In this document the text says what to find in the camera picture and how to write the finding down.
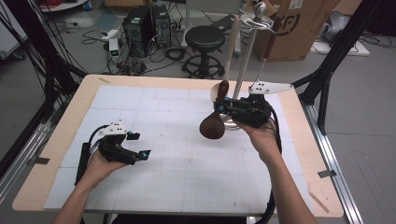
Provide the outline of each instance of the white paper sheet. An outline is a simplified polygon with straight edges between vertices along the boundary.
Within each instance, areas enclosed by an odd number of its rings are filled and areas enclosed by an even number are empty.
[[[276,94],[265,98],[279,118],[285,162],[312,211],[282,106]],[[97,127],[121,119],[129,131],[141,133],[139,140],[125,140],[122,146],[151,150],[151,154],[147,161],[104,180],[90,195],[88,210],[262,214],[271,190],[266,166],[242,130],[227,131],[219,140],[201,136],[199,125],[212,107],[209,91],[101,87],[64,156],[44,207],[62,207],[74,187],[82,143]]]

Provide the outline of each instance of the computer tower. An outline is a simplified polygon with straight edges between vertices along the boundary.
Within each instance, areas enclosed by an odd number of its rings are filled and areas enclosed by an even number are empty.
[[[133,6],[122,23],[122,28],[130,45],[131,55],[147,57],[149,41],[155,36],[149,6]]]
[[[171,47],[171,21],[165,5],[151,6],[158,49]]]

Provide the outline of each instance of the power strip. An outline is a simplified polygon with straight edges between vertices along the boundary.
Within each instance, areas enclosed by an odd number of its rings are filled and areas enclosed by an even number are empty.
[[[108,41],[119,33],[119,30],[110,30],[107,35],[102,36],[102,39]]]

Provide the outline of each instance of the wooden table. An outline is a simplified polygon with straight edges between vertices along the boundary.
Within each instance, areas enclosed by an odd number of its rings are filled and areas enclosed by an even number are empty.
[[[41,157],[50,158],[46,165],[36,164],[20,192],[13,208],[18,211],[44,211],[55,180],[59,165],[69,149],[77,129],[91,106],[92,100],[103,85],[153,87],[167,89],[210,90],[218,80],[183,79],[164,77],[115,77],[89,75],[84,78],[69,107],[58,123]],[[250,82],[243,83],[242,90],[247,90]],[[230,91],[235,82],[230,81]],[[295,91],[278,94],[290,129],[294,147],[302,166],[309,195],[315,209],[316,217],[341,217],[344,210],[329,177],[320,178],[318,172],[325,171],[315,137],[311,132]]]

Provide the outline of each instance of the forearm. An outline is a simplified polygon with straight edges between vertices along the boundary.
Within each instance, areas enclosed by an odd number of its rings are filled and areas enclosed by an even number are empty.
[[[85,203],[93,187],[78,183],[67,201],[64,203],[53,224],[79,224],[84,213]]]
[[[280,154],[271,157],[271,160],[266,164],[271,176],[279,222],[283,224],[317,223],[306,206]]]

